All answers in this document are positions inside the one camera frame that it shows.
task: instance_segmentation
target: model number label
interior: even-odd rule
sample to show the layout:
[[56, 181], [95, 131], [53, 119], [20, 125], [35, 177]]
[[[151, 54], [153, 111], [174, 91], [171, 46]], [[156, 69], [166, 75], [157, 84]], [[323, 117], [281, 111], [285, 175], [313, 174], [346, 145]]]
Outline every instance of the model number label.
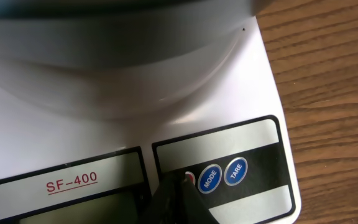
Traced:
[[60, 192], [65, 192], [68, 190], [77, 189], [80, 187], [89, 186], [91, 184], [96, 184], [98, 176], [95, 172], [90, 174], [82, 174], [73, 178], [73, 180], [64, 181], [63, 179], [55, 180], [53, 182], [47, 183], [47, 192], [49, 195], [57, 194]]

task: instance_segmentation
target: red underline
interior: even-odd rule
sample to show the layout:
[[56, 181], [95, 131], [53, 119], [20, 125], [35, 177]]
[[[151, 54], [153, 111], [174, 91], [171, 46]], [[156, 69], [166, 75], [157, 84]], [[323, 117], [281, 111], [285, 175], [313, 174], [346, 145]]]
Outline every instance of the red underline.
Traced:
[[[97, 183], [97, 182], [93, 182], [93, 183], [85, 184], [85, 185], [78, 186], [78, 187], [85, 187], [85, 186], [88, 186], [88, 185], [91, 185], [91, 184], [96, 184], [96, 183]], [[53, 194], [57, 194], [57, 193], [60, 193], [60, 192], [65, 192], [65, 191], [67, 191], [67, 190], [73, 190], [73, 189], [76, 189], [76, 188], [78, 188], [78, 187], [73, 187], [73, 188], [70, 188], [70, 189], [61, 190], [61, 191], [59, 191], [59, 192], [50, 193], [50, 194], [48, 194], [48, 195], [53, 195]]]

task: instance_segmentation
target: white scale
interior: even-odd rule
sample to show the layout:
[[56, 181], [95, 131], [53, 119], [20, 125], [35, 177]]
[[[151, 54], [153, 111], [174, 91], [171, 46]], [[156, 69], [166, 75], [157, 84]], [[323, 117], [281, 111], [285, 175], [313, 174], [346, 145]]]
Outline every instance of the white scale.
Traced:
[[0, 223], [129, 223], [168, 172], [191, 172], [219, 223], [293, 223], [300, 192], [256, 18], [237, 35], [205, 85], [134, 118], [66, 116], [0, 87]]

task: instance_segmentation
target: button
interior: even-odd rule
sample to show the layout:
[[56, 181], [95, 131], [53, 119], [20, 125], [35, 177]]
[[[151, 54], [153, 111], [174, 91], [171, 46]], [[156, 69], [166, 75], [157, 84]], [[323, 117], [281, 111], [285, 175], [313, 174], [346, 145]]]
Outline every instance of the button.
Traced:
[[192, 172], [186, 171], [185, 175], [190, 178], [190, 180], [192, 181], [193, 185], [196, 185], [196, 177], [194, 176], [194, 174]]
[[237, 157], [227, 165], [226, 170], [224, 171], [224, 181], [228, 186], [237, 185], [244, 179], [247, 171], [247, 160], [243, 157]]
[[211, 193], [219, 185], [222, 178], [222, 169], [217, 164], [206, 167], [198, 179], [198, 190], [203, 194]]

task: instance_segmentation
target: wooden surface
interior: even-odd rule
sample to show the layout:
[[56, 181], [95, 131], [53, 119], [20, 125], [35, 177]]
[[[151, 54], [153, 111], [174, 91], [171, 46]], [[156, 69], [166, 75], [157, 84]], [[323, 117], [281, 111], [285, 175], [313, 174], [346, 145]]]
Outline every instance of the wooden surface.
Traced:
[[358, 0], [276, 0], [258, 23], [301, 190], [297, 223], [358, 223]]

